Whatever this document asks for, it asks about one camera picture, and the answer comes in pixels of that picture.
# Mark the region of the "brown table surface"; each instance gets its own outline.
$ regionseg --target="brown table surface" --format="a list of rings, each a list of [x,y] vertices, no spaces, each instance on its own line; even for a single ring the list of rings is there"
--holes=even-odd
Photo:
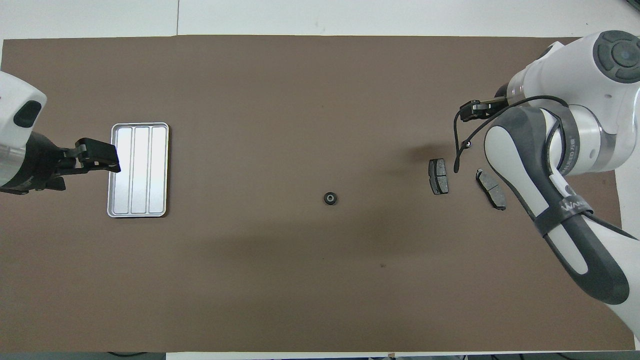
[[[163,121],[171,152],[164,218],[109,218],[101,172],[0,195],[0,351],[633,348],[512,193],[489,205],[481,137],[452,171],[458,106],[553,40],[6,40],[54,143]],[[620,224],[612,172],[569,181]]]

